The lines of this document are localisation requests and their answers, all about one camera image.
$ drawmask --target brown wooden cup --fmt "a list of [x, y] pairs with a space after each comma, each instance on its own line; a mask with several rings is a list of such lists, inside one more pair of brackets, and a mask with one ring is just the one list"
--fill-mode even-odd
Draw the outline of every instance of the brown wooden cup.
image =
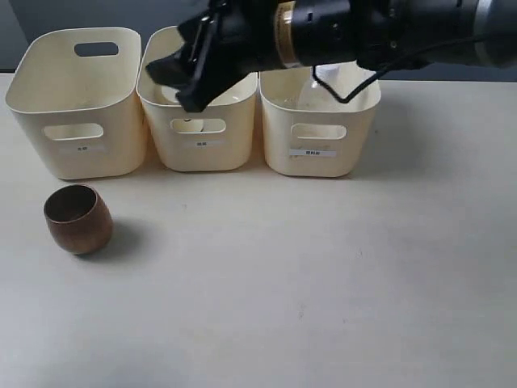
[[45, 202], [44, 215], [57, 245], [75, 255], [97, 251], [111, 239], [111, 214], [88, 186], [75, 184], [54, 192]]

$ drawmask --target table surface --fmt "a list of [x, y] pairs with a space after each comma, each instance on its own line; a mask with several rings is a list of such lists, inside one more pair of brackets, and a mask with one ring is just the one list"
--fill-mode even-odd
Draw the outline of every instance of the table surface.
[[[0, 76], [0, 97], [12, 77]], [[517, 83], [383, 82], [360, 164], [295, 179], [89, 181], [89, 260], [42, 216], [66, 183], [0, 105], [0, 386], [514, 387]]]

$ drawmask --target storage bin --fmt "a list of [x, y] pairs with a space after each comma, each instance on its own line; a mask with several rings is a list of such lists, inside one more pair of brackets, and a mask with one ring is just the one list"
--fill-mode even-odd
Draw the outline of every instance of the storage bin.
[[[340, 66], [338, 79], [351, 91], [371, 73], [355, 63]], [[368, 129], [380, 102], [378, 82], [339, 112], [296, 109], [310, 69], [260, 74], [264, 147], [267, 164], [284, 175], [338, 177], [359, 160]]]
[[162, 162], [176, 171], [233, 170], [250, 157], [257, 74], [250, 74], [201, 113], [187, 113], [175, 90], [156, 85], [145, 67], [183, 44], [176, 27], [156, 32], [145, 50], [137, 92]]
[[122, 175], [141, 165], [140, 61], [140, 36], [126, 28], [50, 32], [31, 44], [6, 103], [56, 177]]

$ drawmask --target gray wall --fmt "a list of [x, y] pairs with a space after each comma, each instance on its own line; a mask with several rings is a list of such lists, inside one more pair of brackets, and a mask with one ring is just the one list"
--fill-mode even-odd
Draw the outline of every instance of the gray wall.
[[27, 41], [8, 0], [0, 0], [0, 70], [14, 69]]
[[[61, 28], [123, 26], [139, 31], [144, 42], [158, 29], [203, 10], [207, 3], [208, 0], [11, 0], [29, 40]], [[419, 71], [395, 72], [388, 78], [513, 82], [517, 81], [517, 70], [432, 65]]]

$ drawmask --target bin label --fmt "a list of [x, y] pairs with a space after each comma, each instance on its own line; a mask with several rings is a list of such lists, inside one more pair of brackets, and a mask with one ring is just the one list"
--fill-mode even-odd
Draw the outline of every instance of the bin label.
[[337, 151], [322, 150], [289, 150], [289, 156], [312, 156], [316, 158], [335, 158], [338, 156]]
[[223, 144], [225, 144], [224, 140], [185, 141], [183, 148], [208, 148], [222, 146]]
[[60, 154], [87, 154], [90, 152], [106, 152], [104, 144], [68, 145], [59, 149]]

